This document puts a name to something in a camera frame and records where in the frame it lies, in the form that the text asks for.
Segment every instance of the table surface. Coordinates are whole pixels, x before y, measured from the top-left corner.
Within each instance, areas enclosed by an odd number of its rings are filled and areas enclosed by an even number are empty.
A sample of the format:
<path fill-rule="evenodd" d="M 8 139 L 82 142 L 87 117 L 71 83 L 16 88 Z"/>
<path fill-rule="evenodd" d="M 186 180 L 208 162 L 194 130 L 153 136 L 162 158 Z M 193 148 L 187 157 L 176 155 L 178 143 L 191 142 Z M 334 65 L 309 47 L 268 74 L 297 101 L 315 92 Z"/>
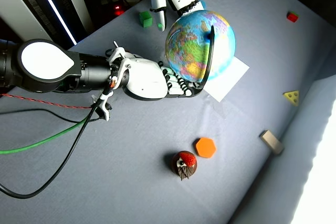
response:
<path fill-rule="evenodd" d="M 70 161 L 40 195 L 18 200 L 0 194 L 1 223 L 226 223 L 270 151 L 258 138 L 265 129 L 279 136 L 293 107 L 285 91 L 307 90 L 312 60 L 327 54 L 335 31 L 297 0 L 205 0 L 221 13 L 236 35 L 235 56 L 250 66 L 225 99 L 206 92 L 192 99 L 137 101 L 117 90 L 110 122 L 88 125 Z M 71 50 L 103 55 L 120 46 L 151 60 L 164 58 L 168 29 L 142 28 L 143 0 Z M 293 24 L 286 13 L 294 9 Z M 167 11 L 168 25 L 177 15 Z M 91 93 L 13 94 L 70 105 L 90 105 Z M 0 99 L 0 111 L 47 108 L 73 120 L 87 110 L 62 109 L 13 98 Z M 71 124 L 45 112 L 1 117 L 0 149 L 21 147 Z M 0 156 L 3 185 L 19 193 L 41 186 L 57 169 L 78 130 L 33 150 Z M 194 151 L 199 137 L 212 138 L 217 152 L 198 158 L 196 173 L 181 181 L 167 166 L 172 154 Z"/>

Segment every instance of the chocolate cupcake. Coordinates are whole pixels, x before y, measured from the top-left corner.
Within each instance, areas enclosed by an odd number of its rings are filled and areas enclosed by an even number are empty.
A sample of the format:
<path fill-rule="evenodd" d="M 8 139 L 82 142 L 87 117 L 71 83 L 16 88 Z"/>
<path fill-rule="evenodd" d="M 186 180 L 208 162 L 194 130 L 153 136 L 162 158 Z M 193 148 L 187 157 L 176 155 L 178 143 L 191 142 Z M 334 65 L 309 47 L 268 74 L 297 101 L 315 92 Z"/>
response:
<path fill-rule="evenodd" d="M 189 178 L 197 169 L 197 160 L 194 154 L 188 151 L 177 153 L 171 162 L 172 170 L 181 180 Z"/>

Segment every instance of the white paper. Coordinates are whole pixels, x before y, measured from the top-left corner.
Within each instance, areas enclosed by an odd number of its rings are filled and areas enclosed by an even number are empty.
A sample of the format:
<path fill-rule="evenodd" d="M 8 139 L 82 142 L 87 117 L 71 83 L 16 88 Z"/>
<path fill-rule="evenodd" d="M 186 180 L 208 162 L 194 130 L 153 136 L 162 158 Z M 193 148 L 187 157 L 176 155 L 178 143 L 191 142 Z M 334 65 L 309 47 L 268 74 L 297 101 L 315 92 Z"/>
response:
<path fill-rule="evenodd" d="M 204 90 L 218 102 L 221 102 L 248 69 L 248 65 L 234 57 L 221 75 L 206 82 Z"/>

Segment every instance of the red block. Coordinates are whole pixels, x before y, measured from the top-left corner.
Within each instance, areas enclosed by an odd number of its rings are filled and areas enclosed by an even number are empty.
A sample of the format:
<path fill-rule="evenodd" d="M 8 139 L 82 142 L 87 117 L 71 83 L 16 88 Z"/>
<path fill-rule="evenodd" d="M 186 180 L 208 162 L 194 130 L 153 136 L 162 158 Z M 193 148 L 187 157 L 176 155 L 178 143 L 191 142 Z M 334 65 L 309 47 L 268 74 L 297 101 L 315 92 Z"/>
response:
<path fill-rule="evenodd" d="M 299 15 L 297 15 L 295 13 L 292 13 L 292 12 L 289 12 L 287 14 L 287 19 L 292 21 L 293 23 L 295 23 L 299 19 Z"/>

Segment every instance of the world map on globe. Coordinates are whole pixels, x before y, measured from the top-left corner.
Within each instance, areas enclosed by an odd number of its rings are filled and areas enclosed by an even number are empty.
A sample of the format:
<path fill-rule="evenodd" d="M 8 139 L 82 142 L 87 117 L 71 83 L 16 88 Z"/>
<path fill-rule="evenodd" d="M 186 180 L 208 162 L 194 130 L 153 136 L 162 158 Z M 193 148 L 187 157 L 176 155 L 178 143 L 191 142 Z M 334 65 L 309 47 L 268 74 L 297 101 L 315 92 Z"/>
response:
<path fill-rule="evenodd" d="M 178 19 L 168 33 L 165 43 L 167 60 L 174 72 L 187 81 L 203 80 L 211 26 L 215 30 L 213 59 L 208 77 L 211 80 L 225 71 L 235 53 L 235 35 L 225 18 L 216 12 L 197 10 Z"/>

